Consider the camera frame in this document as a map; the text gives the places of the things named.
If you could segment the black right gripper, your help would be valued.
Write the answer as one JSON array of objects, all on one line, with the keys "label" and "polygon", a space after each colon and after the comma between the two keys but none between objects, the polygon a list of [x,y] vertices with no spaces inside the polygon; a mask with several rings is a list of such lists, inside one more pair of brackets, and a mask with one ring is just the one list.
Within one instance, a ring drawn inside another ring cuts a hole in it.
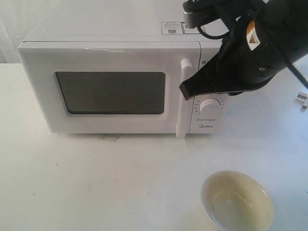
[{"label": "black right gripper", "polygon": [[247,10],[220,53],[180,84],[184,99],[207,94],[236,96],[268,84],[288,68],[304,85],[308,81],[294,62],[308,53],[308,2],[270,0],[258,10]]}]

